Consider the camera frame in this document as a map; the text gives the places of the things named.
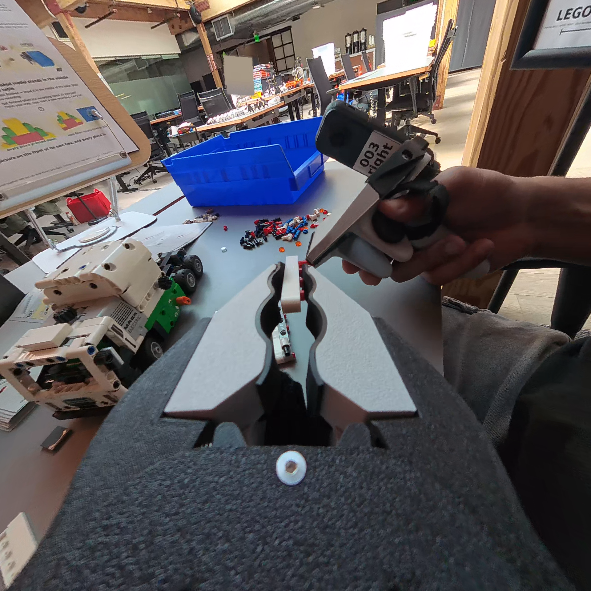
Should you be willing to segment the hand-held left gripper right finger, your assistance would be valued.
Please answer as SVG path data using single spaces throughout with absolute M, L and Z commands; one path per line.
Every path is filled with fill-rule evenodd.
M 307 410 L 336 444 L 351 424 L 413 417 L 415 403 L 371 315 L 311 266 L 304 267 Z

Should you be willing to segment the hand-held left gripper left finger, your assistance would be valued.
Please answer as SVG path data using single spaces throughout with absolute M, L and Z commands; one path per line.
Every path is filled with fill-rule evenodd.
M 248 445 L 265 445 L 284 385 L 271 339 L 283 278 L 284 263 L 271 264 L 213 315 L 163 418 L 233 423 Z

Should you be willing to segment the white lego panel assembly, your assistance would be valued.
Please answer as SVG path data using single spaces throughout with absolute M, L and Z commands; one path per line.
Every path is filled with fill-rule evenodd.
M 284 277 L 278 302 L 279 323 L 272 331 L 275 361 L 280 365 L 296 360 L 296 354 L 291 346 L 287 315 L 301 312 L 301 302 L 305 298 L 300 262 L 297 256 L 288 256 L 285 259 Z

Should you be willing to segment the person's right forearm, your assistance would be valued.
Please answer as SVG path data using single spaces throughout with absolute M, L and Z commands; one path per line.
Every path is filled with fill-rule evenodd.
M 590 179 L 534 177 L 530 254 L 590 265 Z

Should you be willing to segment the white lego beam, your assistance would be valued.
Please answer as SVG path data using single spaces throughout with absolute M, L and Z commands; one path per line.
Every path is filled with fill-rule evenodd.
M 19 513 L 1 532 L 1 575 L 6 588 L 19 575 L 38 547 L 26 513 Z

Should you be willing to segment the person's right hand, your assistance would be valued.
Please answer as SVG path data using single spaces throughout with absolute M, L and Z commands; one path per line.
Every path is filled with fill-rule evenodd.
M 451 234 L 393 262 L 391 279 L 403 283 L 418 276 L 445 285 L 488 261 L 491 270 L 532 253 L 530 221 L 538 181 L 499 172 L 452 167 L 438 175 L 450 197 L 444 225 Z

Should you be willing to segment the black office chair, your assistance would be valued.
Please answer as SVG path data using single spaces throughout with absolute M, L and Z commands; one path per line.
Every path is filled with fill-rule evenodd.
M 417 127 L 411 121 L 416 119 L 418 115 L 424 115 L 432 123 L 436 123 L 432 111 L 436 101 L 440 64 L 452 45 L 455 34 L 456 26 L 454 26 L 453 19 L 450 19 L 447 23 L 446 35 L 442 39 L 428 76 L 422 80 L 418 75 L 411 76 L 394 89 L 393 99 L 386 106 L 386 111 L 392 112 L 392 126 L 406 138 L 432 135 L 435 144 L 439 144 L 441 141 L 438 133 Z
M 147 112 L 144 111 L 132 114 L 131 117 L 148 138 L 151 148 L 150 158 L 145 163 L 145 171 L 134 179 L 134 184 L 139 186 L 148 178 L 150 178 L 153 183 L 156 183 L 157 181 L 154 178 L 155 174 L 167 173 L 167 169 L 162 165 L 161 161 L 167 158 L 168 154 L 159 143 L 157 136 L 154 134 Z
M 177 95 L 183 122 L 192 123 L 199 127 L 204 125 L 202 115 L 199 112 L 199 104 L 193 90 Z
M 203 106 L 207 120 L 214 116 L 225 114 L 235 108 L 232 99 L 228 97 L 225 89 L 222 87 L 197 93 L 196 96 L 201 106 Z
M 316 94 L 320 103 L 320 115 L 323 116 L 329 104 L 336 99 L 339 94 L 338 87 L 332 87 L 329 76 L 324 69 L 322 59 L 307 58 L 307 66 L 312 77 Z

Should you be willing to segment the long wooden work desk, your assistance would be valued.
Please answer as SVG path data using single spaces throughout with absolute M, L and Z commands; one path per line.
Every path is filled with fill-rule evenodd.
M 278 95 L 279 100 L 272 105 L 267 105 L 266 107 L 258 109 L 255 112 L 241 114 L 240 116 L 226 119 L 225 121 L 201 125 L 196 128 L 196 131 L 200 134 L 214 134 L 217 132 L 225 132 L 233 128 L 252 129 L 262 125 L 269 125 L 275 119 L 279 118 L 279 110 L 282 107 L 288 107 L 290 120 L 296 121 L 301 118 L 299 108 L 297 107 L 296 103 L 306 94 L 306 90 L 308 89 L 313 90 L 314 85 L 307 83 L 288 90 L 284 93 L 280 93 Z

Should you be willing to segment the white paper sheet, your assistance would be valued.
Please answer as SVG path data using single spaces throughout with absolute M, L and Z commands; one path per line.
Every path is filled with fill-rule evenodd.
M 195 241 L 210 225 L 211 222 L 168 226 L 153 225 L 134 233 L 131 238 L 143 243 L 151 252 L 152 258 L 159 261 L 161 254 L 177 252 Z

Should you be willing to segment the person's grey trousers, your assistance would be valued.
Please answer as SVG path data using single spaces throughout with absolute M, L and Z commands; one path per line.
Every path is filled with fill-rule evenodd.
M 444 375 L 498 448 L 522 387 L 571 338 L 449 297 L 441 305 Z

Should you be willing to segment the red plastic bin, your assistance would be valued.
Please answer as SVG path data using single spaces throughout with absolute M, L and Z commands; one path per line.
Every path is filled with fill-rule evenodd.
M 65 199 L 67 207 L 79 223 L 94 225 L 106 218 L 111 211 L 110 200 L 97 188 L 85 195 L 73 191 Z

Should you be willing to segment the person's dark clothing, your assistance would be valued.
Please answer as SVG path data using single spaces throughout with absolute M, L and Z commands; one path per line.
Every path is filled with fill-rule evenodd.
M 590 590 L 590 338 L 546 358 L 517 399 L 499 453 L 561 569 Z

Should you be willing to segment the black framed sign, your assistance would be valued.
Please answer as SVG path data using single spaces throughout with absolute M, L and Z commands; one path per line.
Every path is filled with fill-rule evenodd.
M 590 68 L 590 1 L 531 1 L 511 70 Z

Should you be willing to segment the instruction sheet board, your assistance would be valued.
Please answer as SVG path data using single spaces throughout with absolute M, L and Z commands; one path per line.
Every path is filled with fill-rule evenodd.
M 1 216 L 144 164 L 148 140 L 86 60 L 1 1 Z

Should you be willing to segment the wooden post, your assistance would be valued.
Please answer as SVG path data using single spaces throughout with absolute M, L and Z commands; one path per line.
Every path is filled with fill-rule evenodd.
M 590 69 L 511 70 L 529 1 L 497 1 L 462 163 L 550 173 L 590 87 Z

